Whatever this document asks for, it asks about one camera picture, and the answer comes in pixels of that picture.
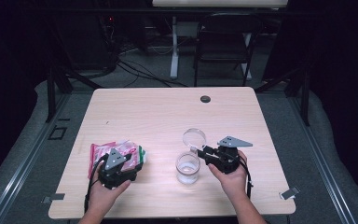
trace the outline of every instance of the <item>small clip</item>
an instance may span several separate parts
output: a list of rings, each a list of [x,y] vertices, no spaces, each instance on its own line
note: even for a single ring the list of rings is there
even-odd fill
[[[279,193],[279,195],[281,196],[282,199],[289,199],[289,198],[295,198],[296,194],[298,194],[300,192],[300,190],[297,187],[294,187],[292,189],[287,190],[284,193]]]
[[[51,194],[50,197],[48,196],[43,197],[41,203],[51,203],[54,200],[63,200],[64,196],[65,194]]]

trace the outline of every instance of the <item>black chair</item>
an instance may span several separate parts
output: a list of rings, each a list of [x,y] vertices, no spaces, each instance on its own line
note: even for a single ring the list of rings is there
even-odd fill
[[[252,14],[214,13],[200,20],[194,57],[194,86],[197,86],[199,62],[247,63],[242,86],[249,73],[255,38],[263,29],[263,22]],[[245,43],[250,34],[249,43]]]

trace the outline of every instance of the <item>clear lid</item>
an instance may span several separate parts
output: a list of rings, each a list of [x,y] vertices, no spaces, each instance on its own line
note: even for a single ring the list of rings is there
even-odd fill
[[[191,128],[183,134],[183,142],[190,147],[190,151],[196,153],[206,145],[206,136],[200,129]]]

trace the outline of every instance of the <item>snack bag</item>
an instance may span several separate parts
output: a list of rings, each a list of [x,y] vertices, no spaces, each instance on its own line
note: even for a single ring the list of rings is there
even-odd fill
[[[89,178],[91,177],[91,172],[93,166],[98,162],[98,160],[105,155],[106,153],[110,153],[110,150],[114,148],[121,155],[125,156],[128,154],[132,154],[131,158],[124,162],[121,171],[127,171],[130,169],[134,169],[136,165],[145,163],[145,151],[141,146],[136,145],[132,141],[122,141],[122,142],[111,142],[101,146],[91,144],[90,147],[90,160],[89,160]]]

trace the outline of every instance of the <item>clear plastic cup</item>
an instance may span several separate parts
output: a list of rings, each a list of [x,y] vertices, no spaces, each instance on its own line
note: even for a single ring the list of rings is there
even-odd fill
[[[176,161],[177,178],[182,184],[193,184],[199,177],[200,159],[192,152],[181,154]]]

